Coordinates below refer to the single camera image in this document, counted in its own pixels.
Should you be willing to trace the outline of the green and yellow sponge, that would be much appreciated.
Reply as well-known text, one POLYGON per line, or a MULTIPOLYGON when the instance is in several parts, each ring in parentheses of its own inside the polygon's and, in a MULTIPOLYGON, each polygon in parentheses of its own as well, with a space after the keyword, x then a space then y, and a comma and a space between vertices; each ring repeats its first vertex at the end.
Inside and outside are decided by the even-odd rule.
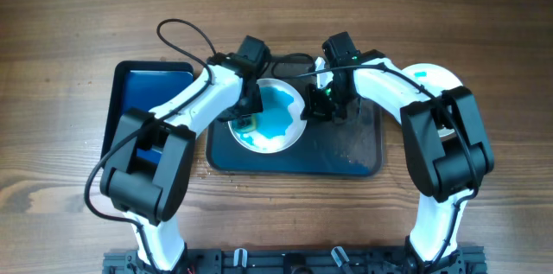
POLYGON ((232 129, 238 133, 252 132, 257 128, 257 115, 251 114, 232 121, 232 129))

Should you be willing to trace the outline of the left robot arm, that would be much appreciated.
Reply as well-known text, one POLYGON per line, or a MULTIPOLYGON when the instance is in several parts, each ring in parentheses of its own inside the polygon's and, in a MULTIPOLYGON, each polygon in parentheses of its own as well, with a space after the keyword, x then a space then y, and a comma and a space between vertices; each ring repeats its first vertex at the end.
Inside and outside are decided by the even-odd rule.
POLYGON ((198 136, 213 121, 262 111, 263 41, 217 53, 200 77, 180 62, 126 61, 116 68, 100 165, 100 192, 130 223, 138 248, 107 253, 105 273, 188 273, 176 211, 187 192, 198 136))

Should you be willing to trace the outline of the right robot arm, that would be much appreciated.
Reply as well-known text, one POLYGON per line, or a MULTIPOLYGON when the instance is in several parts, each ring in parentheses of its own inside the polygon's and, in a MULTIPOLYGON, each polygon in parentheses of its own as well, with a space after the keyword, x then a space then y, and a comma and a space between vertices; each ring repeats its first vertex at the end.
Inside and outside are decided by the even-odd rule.
POLYGON ((311 70, 305 118, 345 120, 347 106, 369 99, 400 124, 410 179, 420 192, 406 239, 409 269, 438 271, 454 262, 467 202, 493 170, 494 156, 475 97, 449 70, 404 69, 378 50, 361 52, 347 32, 330 36, 311 70))

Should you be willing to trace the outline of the white plate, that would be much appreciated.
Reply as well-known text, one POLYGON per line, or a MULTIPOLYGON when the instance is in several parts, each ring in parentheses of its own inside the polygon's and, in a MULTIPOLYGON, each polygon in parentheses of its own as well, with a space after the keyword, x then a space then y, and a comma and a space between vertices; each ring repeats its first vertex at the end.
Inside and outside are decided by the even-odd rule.
POLYGON ((307 121, 301 119, 305 102, 290 84, 276 79, 257 81, 264 110, 251 116, 247 127, 228 123, 232 136, 244 148, 261 154, 286 150, 299 140, 307 121))
MULTIPOLYGON (((463 86, 461 80, 445 67, 440 67, 430 63, 417 63, 406 67, 402 72, 414 80, 420 86, 432 93, 435 97, 440 97, 442 91, 450 90, 458 86, 463 86)), ((424 102, 429 100, 429 97, 418 91, 413 85, 407 84, 409 88, 405 100, 401 107, 407 106, 413 102, 424 102)))

